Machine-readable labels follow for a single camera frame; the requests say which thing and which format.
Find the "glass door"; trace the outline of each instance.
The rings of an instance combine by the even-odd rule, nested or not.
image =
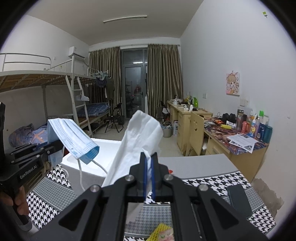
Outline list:
[[[123,113],[130,119],[137,110],[145,112],[146,49],[122,50]]]

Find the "bunk bed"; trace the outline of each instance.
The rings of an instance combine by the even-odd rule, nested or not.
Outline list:
[[[92,137],[95,130],[91,129],[91,124],[95,122],[102,122],[109,114],[109,109],[106,109],[103,113],[89,117],[87,112],[88,105],[86,101],[88,97],[84,95],[83,86],[87,84],[92,84],[95,82],[97,77],[104,78],[108,76],[108,72],[102,72],[88,67],[87,75],[76,74],[74,69],[74,62],[77,58],[75,55],[72,56],[72,59],[65,61],[56,66],[52,66],[51,58],[48,56],[34,55],[34,54],[24,54],[24,53],[0,53],[0,56],[4,56],[2,72],[0,72],[0,93],[6,92],[14,89],[41,86],[43,90],[43,103],[44,103],[44,112],[46,121],[49,118],[73,118],[73,120],[80,126],[82,129],[88,127],[88,135]],[[32,61],[6,61],[7,56],[9,55],[22,55],[22,56],[32,56],[38,57],[39,59],[46,59],[47,61],[43,62],[32,62]],[[44,70],[10,70],[4,71],[6,64],[41,64],[47,65],[48,68]],[[67,66],[71,64],[70,72],[67,72]],[[65,65],[65,71],[61,72],[61,66]],[[60,67],[60,71],[55,71],[56,67]],[[52,115],[48,116],[47,106],[46,106],[46,87],[49,85],[67,85],[72,102],[73,112],[70,114],[64,115]],[[82,104],[76,106],[75,100],[77,100],[76,94],[83,96]],[[78,117],[77,109],[80,108],[84,110],[84,115]]]

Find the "wall stain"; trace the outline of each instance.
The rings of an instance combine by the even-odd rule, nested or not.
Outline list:
[[[270,190],[267,184],[261,178],[254,178],[251,185],[267,206],[272,217],[275,218],[277,211],[284,204],[283,199],[281,197],[277,198],[276,193],[273,190]]]

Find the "door frame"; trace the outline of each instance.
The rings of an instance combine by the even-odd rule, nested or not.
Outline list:
[[[123,55],[125,51],[135,51],[135,50],[142,50],[142,64],[123,64]],[[125,81],[125,68],[131,68],[131,67],[141,67],[141,90],[143,92],[142,97],[142,111],[145,112],[145,96],[147,95],[147,80],[146,80],[146,66],[147,63],[145,63],[145,50],[147,48],[130,48],[130,49],[121,49],[121,95],[122,95],[122,111],[123,115],[126,120],[129,118],[126,117],[126,81]]]

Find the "metal screw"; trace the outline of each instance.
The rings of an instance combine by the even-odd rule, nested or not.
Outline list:
[[[90,190],[91,192],[98,192],[100,190],[100,187],[98,185],[92,185]]]
[[[174,178],[174,176],[172,174],[166,174],[164,176],[164,179],[167,180],[167,181],[171,181],[173,178]]]
[[[209,187],[207,186],[207,184],[200,184],[200,185],[198,186],[198,188],[199,188],[201,191],[203,191],[203,192],[205,192],[205,191],[207,191],[207,190],[209,189]]]
[[[131,181],[133,181],[135,179],[135,177],[133,176],[133,175],[126,175],[125,176],[125,180],[127,180],[128,182],[131,182]]]

